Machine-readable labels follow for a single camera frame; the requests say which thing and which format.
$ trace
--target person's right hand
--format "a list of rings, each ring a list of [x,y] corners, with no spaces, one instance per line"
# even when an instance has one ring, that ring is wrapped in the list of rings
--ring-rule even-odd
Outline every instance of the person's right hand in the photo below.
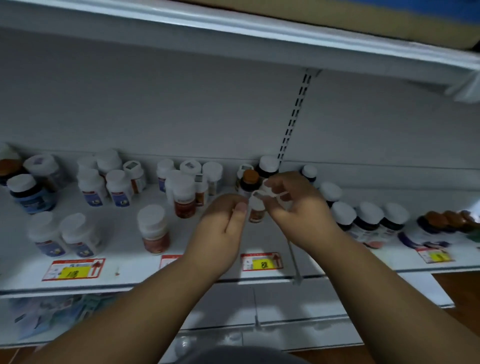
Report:
[[[293,201],[290,211],[286,211],[276,198],[262,198],[286,238],[306,252],[311,252],[340,230],[320,192],[298,172],[276,174],[265,182],[265,186],[271,187],[275,194],[287,192],[280,198]]]

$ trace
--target person's left hand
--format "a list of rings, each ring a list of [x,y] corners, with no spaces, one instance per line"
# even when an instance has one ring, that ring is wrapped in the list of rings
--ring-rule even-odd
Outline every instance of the person's left hand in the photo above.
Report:
[[[183,258],[217,280],[237,259],[247,215],[247,199],[219,196],[204,212]]]

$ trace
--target brown floor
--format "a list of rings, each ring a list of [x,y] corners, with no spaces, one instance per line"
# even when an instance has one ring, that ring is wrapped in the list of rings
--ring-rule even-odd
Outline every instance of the brown floor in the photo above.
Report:
[[[447,309],[447,312],[480,336],[480,272],[433,276],[455,302],[455,308]],[[33,350],[34,348],[0,350],[0,364],[20,364]],[[308,350],[293,354],[312,364],[375,364],[365,346]]]

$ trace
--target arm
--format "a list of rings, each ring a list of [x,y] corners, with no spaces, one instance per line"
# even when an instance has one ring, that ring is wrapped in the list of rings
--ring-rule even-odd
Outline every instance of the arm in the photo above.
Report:
[[[296,172],[270,177],[268,212],[292,243],[326,272],[355,328],[378,363],[477,363],[480,339],[344,233],[320,193]]]
[[[185,254],[25,364],[156,364],[183,321],[238,255],[247,205],[222,195],[206,210]]]

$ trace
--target person's left arm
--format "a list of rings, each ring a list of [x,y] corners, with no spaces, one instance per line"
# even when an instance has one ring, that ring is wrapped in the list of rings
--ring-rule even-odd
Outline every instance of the person's left arm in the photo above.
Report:
[[[158,363],[185,318],[237,258],[246,199],[226,194],[205,211],[185,254],[24,364]]]

